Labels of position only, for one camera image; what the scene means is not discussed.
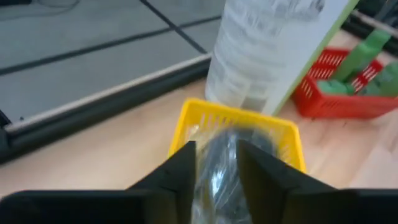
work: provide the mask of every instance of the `wooden table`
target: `wooden table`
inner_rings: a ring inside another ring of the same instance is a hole
[[[330,45],[358,42],[339,32]],[[387,63],[393,58],[381,54]],[[0,167],[0,196],[25,189],[125,189],[167,158],[180,109],[203,98],[192,83]],[[308,173],[335,187],[398,187],[398,112],[373,121],[313,120],[287,102],[300,128]]]

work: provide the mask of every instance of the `plastic basket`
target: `plastic basket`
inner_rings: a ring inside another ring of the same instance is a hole
[[[346,49],[325,49],[312,65],[293,94],[293,101],[302,116],[368,119],[398,107],[398,100],[395,98],[325,95],[318,89],[316,80],[328,79],[348,54],[349,50]],[[368,84],[382,68],[383,66],[374,60],[352,82],[356,91]]]
[[[299,130],[294,123],[198,99],[188,99],[185,102],[175,130],[169,156],[177,152],[190,140],[190,133],[194,127],[201,130],[211,130],[235,124],[255,126],[269,133],[274,143],[278,145],[280,159],[290,166],[305,172]]]

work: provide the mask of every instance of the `yellow basket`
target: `yellow basket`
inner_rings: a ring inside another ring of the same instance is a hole
[[[292,167],[305,172],[299,129],[294,123],[198,99],[188,99],[184,103],[169,150],[169,157],[189,141],[193,127],[211,130],[225,124],[255,126],[263,129],[278,145],[280,158]]]

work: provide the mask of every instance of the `floor tile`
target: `floor tile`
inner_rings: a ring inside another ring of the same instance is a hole
[[[198,56],[174,32],[0,77],[0,109],[17,121]]]
[[[194,41],[201,45],[206,51],[213,51],[216,43],[218,30],[220,29],[221,20],[208,22],[206,24],[197,25],[183,29]]]
[[[64,13],[38,4],[4,7],[0,8],[0,68],[165,27],[138,0],[81,0]]]
[[[173,23],[186,22],[222,15],[225,0],[148,0]]]

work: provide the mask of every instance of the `red basket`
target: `red basket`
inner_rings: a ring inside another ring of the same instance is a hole
[[[293,94],[293,101],[302,116],[313,118],[375,118],[398,107],[398,98],[378,96],[325,95],[316,80],[328,79],[348,55],[346,49],[325,49],[312,65]],[[356,91],[362,89],[383,66],[374,60],[353,81]]]

